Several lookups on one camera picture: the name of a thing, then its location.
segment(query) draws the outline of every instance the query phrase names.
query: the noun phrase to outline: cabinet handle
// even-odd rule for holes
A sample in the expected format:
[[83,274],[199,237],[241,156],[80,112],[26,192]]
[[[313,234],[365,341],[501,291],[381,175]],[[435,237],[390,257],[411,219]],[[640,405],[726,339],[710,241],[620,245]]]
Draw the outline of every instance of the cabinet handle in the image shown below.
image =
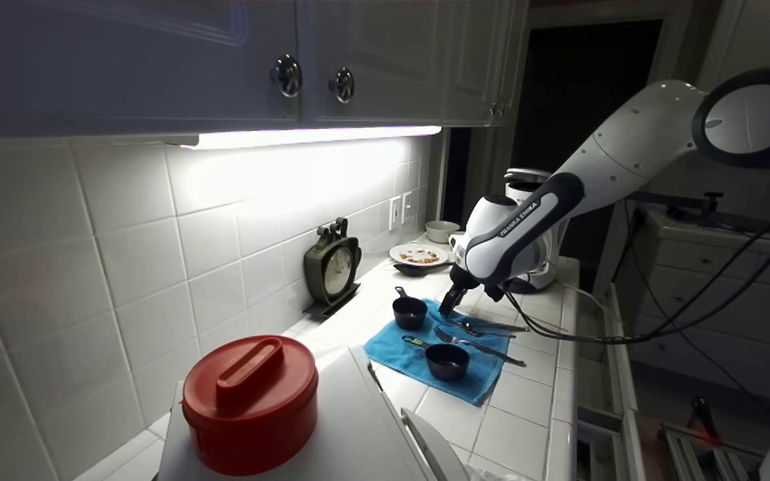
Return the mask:
[[328,90],[333,92],[336,103],[349,103],[354,96],[354,74],[348,66],[340,66],[328,80]]
[[302,63],[296,56],[282,53],[274,59],[273,82],[282,99],[296,99],[302,92]]

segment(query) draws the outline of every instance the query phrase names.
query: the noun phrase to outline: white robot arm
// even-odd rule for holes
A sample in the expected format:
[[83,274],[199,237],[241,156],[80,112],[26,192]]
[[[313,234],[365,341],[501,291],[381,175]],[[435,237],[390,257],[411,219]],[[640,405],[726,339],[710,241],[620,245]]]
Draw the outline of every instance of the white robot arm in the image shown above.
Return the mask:
[[[709,96],[689,82],[646,86],[520,206],[483,198],[455,243],[440,311],[448,315],[475,285],[499,298],[509,277],[539,261],[546,230],[631,195],[689,148],[739,168],[770,168],[770,68],[737,74]],[[770,481],[770,452],[758,476]]]

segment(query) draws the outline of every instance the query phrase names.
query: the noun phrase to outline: kitchen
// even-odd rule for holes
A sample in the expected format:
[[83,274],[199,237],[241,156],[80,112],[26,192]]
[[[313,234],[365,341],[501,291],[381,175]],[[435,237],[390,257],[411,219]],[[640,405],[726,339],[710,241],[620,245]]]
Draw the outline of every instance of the kitchen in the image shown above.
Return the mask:
[[[469,180],[493,188],[529,24],[554,16],[534,8],[550,4],[0,0],[0,478],[157,470],[146,430],[186,369],[302,317],[321,222],[349,219],[360,277],[440,211],[447,130],[191,148],[197,132],[485,128]],[[116,452],[130,438],[140,456]]]

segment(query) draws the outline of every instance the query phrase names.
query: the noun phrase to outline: red lid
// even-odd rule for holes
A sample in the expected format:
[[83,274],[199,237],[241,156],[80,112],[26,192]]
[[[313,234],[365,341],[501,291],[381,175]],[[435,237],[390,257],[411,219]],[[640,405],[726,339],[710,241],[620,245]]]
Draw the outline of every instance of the red lid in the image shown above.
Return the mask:
[[304,404],[316,381],[304,343],[289,337],[246,337],[191,366],[182,404],[191,426],[269,422]]

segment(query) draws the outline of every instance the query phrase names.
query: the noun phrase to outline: red container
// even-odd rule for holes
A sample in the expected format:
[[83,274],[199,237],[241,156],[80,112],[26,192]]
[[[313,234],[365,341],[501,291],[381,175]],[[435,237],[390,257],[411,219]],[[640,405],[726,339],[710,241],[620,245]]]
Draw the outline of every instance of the red container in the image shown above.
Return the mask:
[[318,370],[289,337],[246,337],[186,374],[182,414],[202,465],[250,476],[294,456],[316,426]]

